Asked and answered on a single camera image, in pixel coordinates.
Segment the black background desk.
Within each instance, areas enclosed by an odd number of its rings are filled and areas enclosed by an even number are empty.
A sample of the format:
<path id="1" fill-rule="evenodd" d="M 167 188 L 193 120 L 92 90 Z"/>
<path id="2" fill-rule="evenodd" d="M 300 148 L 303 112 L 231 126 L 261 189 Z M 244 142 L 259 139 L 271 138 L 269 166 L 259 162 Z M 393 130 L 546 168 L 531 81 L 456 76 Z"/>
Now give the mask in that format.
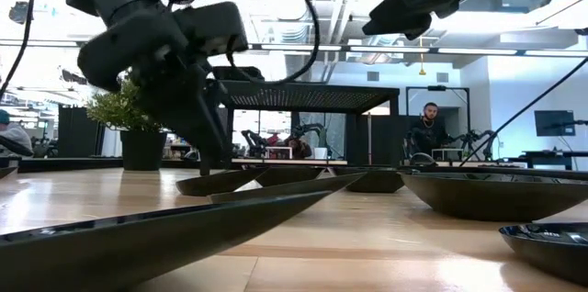
<path id="1" fill-rule="evenodd" d="M 558 151 L 535 151 L 523 152 L 520 159 L 524 159 L 528 168 L 535 166 L 561 166 L 565 170 L 573 169 L 573 159 L 569 152 Z"/>

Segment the green plant in black pot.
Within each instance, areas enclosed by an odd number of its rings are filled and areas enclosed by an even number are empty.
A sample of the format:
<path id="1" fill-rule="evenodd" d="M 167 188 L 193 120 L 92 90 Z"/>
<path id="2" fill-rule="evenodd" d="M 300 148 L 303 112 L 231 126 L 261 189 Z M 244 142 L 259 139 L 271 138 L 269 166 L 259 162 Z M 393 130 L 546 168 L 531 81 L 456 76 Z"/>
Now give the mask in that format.
<path id="1" fill-rule="evenodd" d="M 166 133 L 163 125 L 139 106 L 138 92 L 130 80 L 123 80 L 118 92 L 97 92 L 86 105 L 87 116 L 119 132 L 125 170 L 158 171 Z"/>

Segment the black wall monitor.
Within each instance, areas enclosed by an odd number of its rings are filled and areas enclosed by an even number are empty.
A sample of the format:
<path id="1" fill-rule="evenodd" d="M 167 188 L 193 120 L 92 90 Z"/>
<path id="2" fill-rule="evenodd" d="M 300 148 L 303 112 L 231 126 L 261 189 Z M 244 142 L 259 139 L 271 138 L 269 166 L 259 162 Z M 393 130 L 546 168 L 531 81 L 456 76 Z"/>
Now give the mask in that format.
<path id="1" fill-rule="evenodd" d="M 571 110 L 536 110 L 534 117 L 538 137 L 575 135 L 575 119 Z"/>

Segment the black rectangular frame stand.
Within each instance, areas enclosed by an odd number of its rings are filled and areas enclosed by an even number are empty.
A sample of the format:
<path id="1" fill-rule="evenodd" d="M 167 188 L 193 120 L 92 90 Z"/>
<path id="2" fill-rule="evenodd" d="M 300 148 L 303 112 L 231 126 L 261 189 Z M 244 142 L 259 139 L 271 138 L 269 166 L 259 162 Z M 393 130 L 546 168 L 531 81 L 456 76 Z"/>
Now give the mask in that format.
<path id="1" fill-rule="evenodd" d="M 404 90 L 403 114 L 416 117 L 422 114 L 426 103 L 434 102 L 440 108 L 458 110 L 458 129 L 451 130 L 452 135 L 471 131 L 471 101 L 468 87 L 446 86 L 441 84 L 427 86 L 407 86 Z M 459 105 L 443 99 L 441 93 L 448 93 L 458 99 Z"/>

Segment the black partition panel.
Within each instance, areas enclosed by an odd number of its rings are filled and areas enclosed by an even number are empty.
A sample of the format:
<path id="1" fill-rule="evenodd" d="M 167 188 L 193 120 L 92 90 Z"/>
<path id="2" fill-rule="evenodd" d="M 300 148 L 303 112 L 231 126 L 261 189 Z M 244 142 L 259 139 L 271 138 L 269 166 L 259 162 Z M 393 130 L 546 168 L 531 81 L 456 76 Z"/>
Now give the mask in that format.
<path id="1" fill-rule="evenodd" d="M 59 158 L 88 158 L 102 153 L 105 126 L 86 114 L 85 107 L 59 106 Z"/>
<path id="2" fill-rule="evenodd" d="M 406 116 L 351 116 L 345 145 L 348 163 L 398 167 L 404 159 L 403 139 L 408 126 Z"/>

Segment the black perforated metal shelf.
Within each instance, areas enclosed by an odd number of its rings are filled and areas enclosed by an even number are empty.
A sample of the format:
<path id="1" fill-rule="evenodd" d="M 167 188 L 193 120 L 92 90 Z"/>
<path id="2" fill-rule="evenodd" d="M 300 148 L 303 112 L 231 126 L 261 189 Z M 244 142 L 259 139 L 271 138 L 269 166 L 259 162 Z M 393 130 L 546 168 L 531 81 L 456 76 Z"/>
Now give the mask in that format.
<path id="1" fill-rule="evenodd" d="M 385 102 L 389 104 L 389 126 L 382 130 L 383 148 L 388 151 L 385 164 L 396 167 L 402 160 L 401 144 L 404 123 L 400 119 L 397 88 L 328 85 L 293 82 L 287 84 L 257 84 L 224 80 L 220 83 L 227 93 L 220 102 L 227 109 L 221 130 L 232 146 L 233 113 L 236 109 L 259 111 L 289 111 L 305 113 L 345 114 L 345 161 L 359 166 L 368 159 L 368 144 L 359 134 L 364 113 Z"/>

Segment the black ceiling-hung device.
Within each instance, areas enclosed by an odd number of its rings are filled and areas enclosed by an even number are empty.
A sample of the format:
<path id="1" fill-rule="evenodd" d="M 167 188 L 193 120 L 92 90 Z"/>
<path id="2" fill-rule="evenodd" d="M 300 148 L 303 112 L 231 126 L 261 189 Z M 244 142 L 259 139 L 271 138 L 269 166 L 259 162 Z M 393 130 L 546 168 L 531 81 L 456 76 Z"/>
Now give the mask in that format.
<path id="1" fill-rule="evenodd" d="M 77 73 L 72 73 L 66 69 L 61 69 L 61 74 L 61 79 L 66 83 L 87 84 L 86 79 Z"/>

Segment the person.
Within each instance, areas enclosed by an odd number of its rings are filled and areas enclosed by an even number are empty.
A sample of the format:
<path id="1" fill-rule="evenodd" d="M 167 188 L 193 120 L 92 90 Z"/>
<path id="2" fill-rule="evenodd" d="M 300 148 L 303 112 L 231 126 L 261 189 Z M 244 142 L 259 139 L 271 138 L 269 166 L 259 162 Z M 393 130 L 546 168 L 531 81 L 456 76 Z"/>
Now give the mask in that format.
<path id="1" fill-rule="evenodd" d="M 301 138 L 290 136 L 285 143 L 292 150 L 293 159 L 303 160 L 312 156 L 311 146 Z"/>
<path id="2" fill-rule="evenodd" d="M 412 143 L 418 152 L 432 154 L 450 143 L 445 122 L 438 118 L 438 105 L 429 102 L 424 105 L 423 114 L 410 127 Z"/>
<path id="3" fill-rule="evenodd" d="M 13 151 L 0 143 L 0 157 L 10 155 L 20 155 L 32 157 L 33 150 L 29 135 L 16 122 L 10 121 L 10 115 L 3 109 L 0 109 L 0 140 L 7 139 L 17 145 L 17 150 Z"/>

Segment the long ceiling light strip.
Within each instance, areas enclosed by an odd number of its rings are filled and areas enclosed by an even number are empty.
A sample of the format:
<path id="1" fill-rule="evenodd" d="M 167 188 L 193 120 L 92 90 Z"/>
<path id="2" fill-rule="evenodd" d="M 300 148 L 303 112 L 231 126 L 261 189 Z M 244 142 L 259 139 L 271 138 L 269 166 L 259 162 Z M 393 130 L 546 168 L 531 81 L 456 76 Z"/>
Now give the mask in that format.
<path id="1" fill-rule="evenodd" d="M 31 40 L 32 47 L 76 48 L 84 41 L 70 40 Z M 16 39 L 0 39 L 0 46 L 19 46 Z M 295 51 L 310 52 L 313 46 L 309 44 L 267 44 L 251 43 L 248 49 L 253 51 Z M 550 58 L 588 58 L 588 51 L 571 50 L 523 50 L 523 49 L 476 49 L 476 48 L 439 48 L 439 47 L 410 47 L 410 46 L 362 46 L 362 45 L 319 45 L 319 51 L 331 52 L 361 52 L 361 53 L 414 53 L 435 55 L 486 55 L 486 56 L 523 56 Z"/>

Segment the grey domed object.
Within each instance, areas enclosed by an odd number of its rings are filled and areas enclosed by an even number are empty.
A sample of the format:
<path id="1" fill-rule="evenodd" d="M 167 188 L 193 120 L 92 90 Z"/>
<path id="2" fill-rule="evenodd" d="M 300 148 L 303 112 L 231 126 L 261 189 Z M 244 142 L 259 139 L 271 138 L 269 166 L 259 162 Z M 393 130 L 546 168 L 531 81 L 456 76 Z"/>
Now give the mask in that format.
<path id="1" fill-rule="evenodd" d="M 436 160 L 429 154 L 417 152 L 409 159 L 409 165 L 412 166 L 437 166 Z"/>

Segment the black ceiling spotlight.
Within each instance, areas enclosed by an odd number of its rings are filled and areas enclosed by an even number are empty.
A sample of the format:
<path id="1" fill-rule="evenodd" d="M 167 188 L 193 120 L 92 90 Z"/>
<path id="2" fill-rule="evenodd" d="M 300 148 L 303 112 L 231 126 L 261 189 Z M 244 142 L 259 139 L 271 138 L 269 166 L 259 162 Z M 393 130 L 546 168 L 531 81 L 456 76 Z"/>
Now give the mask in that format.
<path id="1" fill-rule="evenodd" d="M 34 19 L 34 11 L 29 13 L 30 3 L 27 1 L 16 1 L 9 9 L 8 17 L 11 21 L 24 25 L 28 19 Z"/>

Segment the silver ceiling duct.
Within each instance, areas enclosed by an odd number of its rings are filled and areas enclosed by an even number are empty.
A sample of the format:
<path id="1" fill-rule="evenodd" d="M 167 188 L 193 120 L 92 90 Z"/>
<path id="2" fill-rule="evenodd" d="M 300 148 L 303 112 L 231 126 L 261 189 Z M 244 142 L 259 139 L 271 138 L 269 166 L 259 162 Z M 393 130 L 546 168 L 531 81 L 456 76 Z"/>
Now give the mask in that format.
<path id="1" fill-rule="evenodd" d="M 304 0 L 268 0 L 274 41 L 287 44 L 309 42 L 311 13 Z"/>

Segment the black leaf-shaped mini plate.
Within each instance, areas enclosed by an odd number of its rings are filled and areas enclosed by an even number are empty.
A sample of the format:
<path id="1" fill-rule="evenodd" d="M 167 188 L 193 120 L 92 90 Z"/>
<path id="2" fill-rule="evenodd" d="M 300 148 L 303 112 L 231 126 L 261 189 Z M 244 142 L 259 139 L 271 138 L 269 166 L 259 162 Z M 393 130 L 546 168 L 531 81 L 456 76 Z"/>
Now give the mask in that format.
<path id="1" fill-rule="evenodd" d="M 188 178 L 175 183 L 181 195 L 207 197 L 213 194 L 232 192 L 261 175 L 266 167 L 240 171 L 223 171 L 217 174 Z"/>
<path id="2" fill-rule="evenodd" d="M 333 193 L 342 188 L 345 188 L 348 185 L 351 185 L 356 180 L 362 178 L 365 175 L 365 173 L 346 174 L 336 177 L 306 180 L 283 185 L 273 185 L 244 191 L 212 194 L 208 196 L 208 199 L 211 203 L 217 204 L 262 197 L 281 197 L 314 192 Z"/>
<path id="3" fill-rule="evenodd" d="M 171 208 L 0 234 L 0 292 L 111 292 L 231 249 L 327 192 Z"/>

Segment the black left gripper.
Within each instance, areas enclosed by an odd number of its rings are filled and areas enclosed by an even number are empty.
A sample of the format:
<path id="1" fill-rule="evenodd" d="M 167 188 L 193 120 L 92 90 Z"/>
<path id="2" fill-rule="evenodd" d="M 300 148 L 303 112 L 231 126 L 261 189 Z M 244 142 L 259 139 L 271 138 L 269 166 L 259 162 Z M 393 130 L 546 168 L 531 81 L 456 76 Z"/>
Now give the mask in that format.
<path id="1" fill-rule="evenodd" d="M 77 64 L 88 83 L 108 91 L 119 90 L 122 71 L 138 68 L 138 106 L 197 148 L 207 165 L 227 168 L 231 151 L 221 108 L 226 91 L 210 64 L 188 68 L 248 49 L 237 5 L 222 2 L 137 11 L 82 46 Z"/>

